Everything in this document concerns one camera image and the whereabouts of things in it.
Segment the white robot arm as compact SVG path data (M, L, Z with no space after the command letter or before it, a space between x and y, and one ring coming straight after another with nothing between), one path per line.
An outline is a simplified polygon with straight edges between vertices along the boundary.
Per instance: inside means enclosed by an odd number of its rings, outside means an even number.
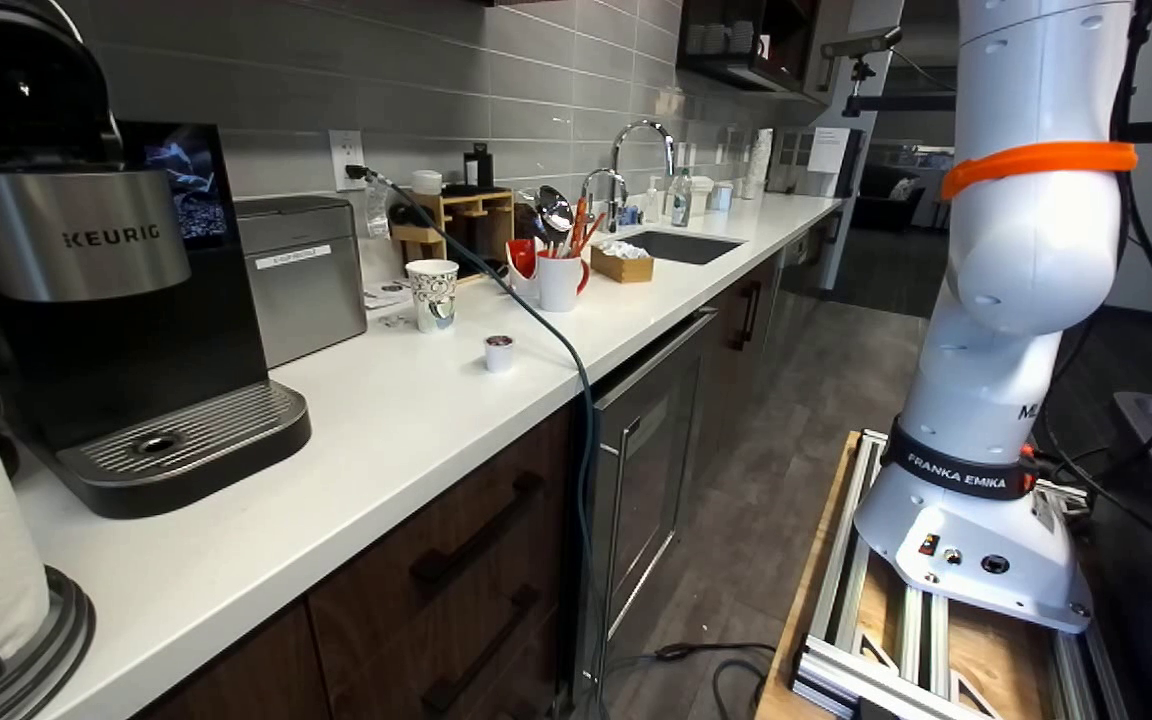
M1110 299L1133 0L960 0L947 274L855 512L900 582L1056 634L1093 621L1059 505L1026 470L1059 337Z

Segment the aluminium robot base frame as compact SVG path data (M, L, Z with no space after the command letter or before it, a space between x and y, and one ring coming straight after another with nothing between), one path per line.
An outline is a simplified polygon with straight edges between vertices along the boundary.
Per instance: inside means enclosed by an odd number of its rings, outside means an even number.
M1043 634L908 587L853 531L885 437L848 431L752 720L1128 720L1095 630Z

